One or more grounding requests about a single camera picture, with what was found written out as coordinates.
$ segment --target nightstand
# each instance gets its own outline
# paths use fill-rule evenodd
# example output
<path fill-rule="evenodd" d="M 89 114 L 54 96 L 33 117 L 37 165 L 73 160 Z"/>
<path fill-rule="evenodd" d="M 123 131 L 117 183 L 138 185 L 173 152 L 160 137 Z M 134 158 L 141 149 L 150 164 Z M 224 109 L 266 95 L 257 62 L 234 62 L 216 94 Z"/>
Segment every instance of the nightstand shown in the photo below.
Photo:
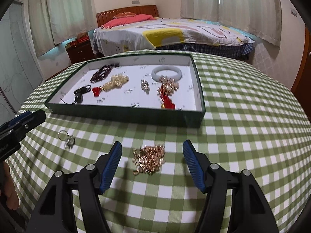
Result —
<path fill-rule="evenodd" d="M 76 46 L 71 46 L 67 50 L 71 64 L 94 59 L 91 41 L 82 42 Z"/>

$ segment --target wooden headboard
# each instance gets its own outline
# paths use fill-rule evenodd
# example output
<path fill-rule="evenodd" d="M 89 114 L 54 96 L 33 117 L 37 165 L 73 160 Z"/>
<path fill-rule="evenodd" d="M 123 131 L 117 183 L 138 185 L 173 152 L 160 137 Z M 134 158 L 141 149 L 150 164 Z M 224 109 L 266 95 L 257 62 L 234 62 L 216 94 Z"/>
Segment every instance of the wooden headboard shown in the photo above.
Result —
<path fill-rule="evenodd" d="M 155 5 L 143 5 L 143 6 L 134 6 L 126 7 L 115 10 L 108 10 L 96 14 L 97 25 L 101 27 L 103 24 L 109 22 L 114 18 L 115 15 L 122 12 L 133 12 L 138 14 L 152 15 L 153 17 L 159 17 L 158 9 Z"/>

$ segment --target white jade bangle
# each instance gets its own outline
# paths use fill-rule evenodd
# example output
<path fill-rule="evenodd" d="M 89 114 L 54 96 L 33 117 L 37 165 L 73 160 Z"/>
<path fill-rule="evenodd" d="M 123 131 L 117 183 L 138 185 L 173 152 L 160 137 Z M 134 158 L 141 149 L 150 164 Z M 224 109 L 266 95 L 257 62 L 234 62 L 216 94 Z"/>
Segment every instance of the white jade bangle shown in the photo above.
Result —
<path fill-rule="evenodd" d="M 172 65 L 163 65 L 163 66 L 158 66 L 152 70 L 152 72 L 151 72 L 152 79 L 157 81 L 157 82 L 161 82 L 160 78 L 163 75 L 156 75 L 156 73 L 158 73 L 160 71 L 164 71 L 164 70 L 170 70 L 170 71 L 176 72 L 177 73 L 176 75 L 169 77 L 170 79 L 172 79 L 176 82 L 179 81 L 181 79 L 181 77 L 183 76 L 181 73 L 181 70 L 178 67 L 172 66 Z"/>

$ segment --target plaid bed skirt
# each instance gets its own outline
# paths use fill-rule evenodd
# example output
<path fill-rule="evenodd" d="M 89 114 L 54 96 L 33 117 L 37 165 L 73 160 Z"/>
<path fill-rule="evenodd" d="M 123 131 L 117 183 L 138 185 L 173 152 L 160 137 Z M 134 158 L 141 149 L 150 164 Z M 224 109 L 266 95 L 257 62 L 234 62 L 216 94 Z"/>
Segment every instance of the plaid bed skirt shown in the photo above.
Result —
<path fill-rule="evenodd" d="M 248 54 L 254 49 L 253 44 L 242 46 L 209 46 L 204 44 L 182 43 L 158 47 L 157 50 L 194 51 L 218 55 L 226 58 L 248 60 Z"/>

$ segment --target hand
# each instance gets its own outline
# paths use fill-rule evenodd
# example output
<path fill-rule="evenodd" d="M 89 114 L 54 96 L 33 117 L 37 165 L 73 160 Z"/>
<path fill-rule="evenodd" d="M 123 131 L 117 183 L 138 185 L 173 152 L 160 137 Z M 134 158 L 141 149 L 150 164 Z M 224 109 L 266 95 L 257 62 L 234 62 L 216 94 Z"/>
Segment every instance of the hand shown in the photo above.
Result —
<path fill-rule="evenodd" d="M 7 197 L 7 207 L 9 209 L 17 210 L 19 207 L 19 199 L 15 191 L 15 186 L 13 179 L 10 174 L 10 167 L 6 162 L 3 162 L 4 174 L 5 174 L 5 184 L 3 194 Z"/>

